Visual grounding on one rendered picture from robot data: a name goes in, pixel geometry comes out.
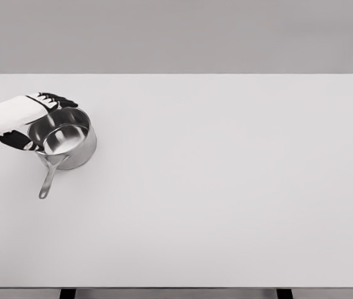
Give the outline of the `stainless steel saucepan with handle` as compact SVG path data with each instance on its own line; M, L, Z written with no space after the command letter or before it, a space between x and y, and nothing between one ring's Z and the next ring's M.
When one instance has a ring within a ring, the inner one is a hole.
M37 157L47 167L47 175L39 191L45 199L56 171L78 168L93 156L97 137L88 115L79 108L63 108L32 123L28 137L42 146Z

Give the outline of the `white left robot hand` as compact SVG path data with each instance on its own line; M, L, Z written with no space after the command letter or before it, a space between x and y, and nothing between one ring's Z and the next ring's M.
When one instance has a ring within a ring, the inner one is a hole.
M0 142L22 151L43 147L18 129L63 108L77 108L73 100L48 92L20 95L0 103Z

